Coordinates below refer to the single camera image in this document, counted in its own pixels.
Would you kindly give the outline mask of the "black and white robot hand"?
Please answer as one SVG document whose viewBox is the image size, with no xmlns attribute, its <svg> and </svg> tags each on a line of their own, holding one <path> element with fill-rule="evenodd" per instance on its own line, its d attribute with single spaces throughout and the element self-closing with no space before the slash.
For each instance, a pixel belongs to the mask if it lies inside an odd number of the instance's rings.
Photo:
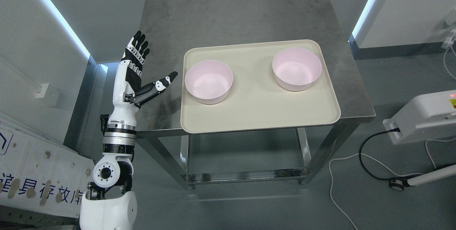
<svg viewBox="0 0 456 230">
<path fill-rule="evenodd" d="M 131 104 L 140 108 L 164 93 L 178 76 L 178 72 L 173 71 L 164 78 L 142 85 L 143 66 L 150 53 L 148 46 L 146 35 L 141 31 L 137 31 L 127 43 L 115 76 L 114 105 Z"/>
</svg>

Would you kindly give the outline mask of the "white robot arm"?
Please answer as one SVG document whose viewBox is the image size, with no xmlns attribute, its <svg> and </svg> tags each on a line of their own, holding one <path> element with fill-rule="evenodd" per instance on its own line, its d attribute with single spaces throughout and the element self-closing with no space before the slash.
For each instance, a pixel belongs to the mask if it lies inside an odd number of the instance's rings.
<svg viewBox="0 0 456 230">
<path fill-rule="evenodd" d="M 79 225 L 82 230 L 132 230 L 138 204 L 132 191 L 137 108 L 115 103 L 102 121 L 103 157 L 92 170 L 92 181 L 82 195 Z"/>
</svg>

